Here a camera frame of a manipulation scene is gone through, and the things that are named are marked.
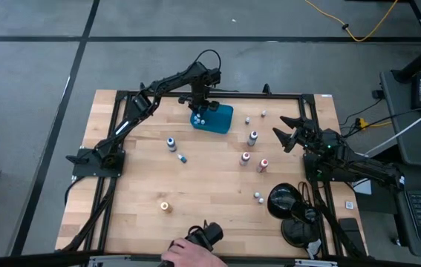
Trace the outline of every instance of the white cable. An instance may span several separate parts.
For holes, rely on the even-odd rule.
[[[394,136],[392,136],[390,139],[388,139],[387,141],[383,142],[380,145],[377,145],[375,148],[370,149],[369,151],[365,152],[365,156],[368,156],[368,154],[374,150],[376,150],[377,148],[380,148],[386,144],[388,144],[391,140],[397,138],[398,136],[401,136],[402,134],[404,134],[406,131],[410,130],[410,128],[412,128],[413,126],[415,126],[418,122],[421,122],[421,118],[419,118],[416,122],[413,122],[412,124],[410,124],[407,128],[403,129],[403,131],[400,131],[399,133],[395,134]]]

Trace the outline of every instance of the human hand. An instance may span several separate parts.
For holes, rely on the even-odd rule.
[[[173,262],[175,267],[228,267],[212,252],[183,238],[175,240],[161,259]]]

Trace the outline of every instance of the yellow cable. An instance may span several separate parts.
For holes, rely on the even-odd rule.
[[[329,18],[335,19],[336,21],[340,22],[342,25],[345,25],[345,23],[341,19],[338,19],[335,16],[332,16],[330,14],[327,14],[326,12],[322,11],[321,9],[319,9],[317,6],[315,6],[313,3],[309,2],[308,0],[305,0],[305,1],[306,1],[306,3],[310,4],[311,6],[313,6],[317,11],[319,11],[323,15],[328,16]],[[352,37],[352,39],[355,42],[363,42],[363,41],[365,41],[367,38],[369,38],[370,36],[372,36],[372,34],[374,34],[378,30],[378,28],[380,27],[380,25],[387,18],[388,14],[390,14],[390,12],[393,10],[393,8],[395,7],[395,4],[398,1],[399,0],[395,0],[394,1],[394,3],[391,5],[390,9],[387,11],[387,13],[385,14],[385,16],[383,16],[383,18],[380,20],[380,22],[375,26],[375,28],[366,37],[364,37],[362,39],[357,39],[357,38],[354,37],[354,35],[349,30],[349,27],[346,27],[345,30],[347,31],[347,33],[349,33],[350,37]]]
[[[389,125],[389,124],[391,124],[391,122],[384,122],[384,123],[380,123],[378,125],[370,125],[369,127],[383,127],[383,126],[386,126],[386,125]]]

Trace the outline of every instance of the wooden tabletop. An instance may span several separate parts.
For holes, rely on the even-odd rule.
[[[91,148],[106,138],[115,95],[115,90],[97,90],[83,139],[85,147]],[[315,98],[321,128],[338,131],[332,96]],[[297,145],[291,153],[284,153],[272,132],[273,127],[292,132],[279,117],[299,117],[297,101],[215,100],[234,108],[228,134],[194,129],[189,124],[187,106],[178,104],[177,98],[165,97],[154,115],[128,135],[125,167],[117,183],[105,252],[161,254],[172,240],[185,237],[189,227],[207,220],[223,228],[224,238],[215,245],[217,255],[307,257],[305,250],[284,241],[281,221],[266,208],[266,197],[275,185],[288,182],[297,186],[305,181],[301,147]],[[260,117],[262,110],[267,111],[264,118]],[[247,116],[251,118],[249,125],[245,125]],[[247,145],[251,131],[258,132],[253,147]],[[188,159],[186,164],[168,150],[166,139],[170,136],[176,141],[177,152]],[[250,152],[251,159],[242,167],[238,160],[245,151]],[[260,174],[256,166],[262,159],[267,159],[269,166],[266,173]],[[66,246],[89,218],[96,184],[97,178],[90,177],[71,190],[56,248]],[[355,217],[362,230],[353,192],[342,182],[332,182],[331,187],[337,217]],[[253,197],[256,191],[265,198],[263,205]],[[172,213],[160,209],[164,201],[173,207]],[[345,208],[346,201],[353,202],[353,210]],[[92,248],[97,247],[100,228],[101,221],[95,228]],[[327,222],[325,231],[329,252],[335,254]]]

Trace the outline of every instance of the lamp base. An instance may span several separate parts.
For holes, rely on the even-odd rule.
[[[285,219],[281,223],[284,240],[296,248],[306,248],[307,244],[317,241],[319,233],[312,225],[296,219]]]

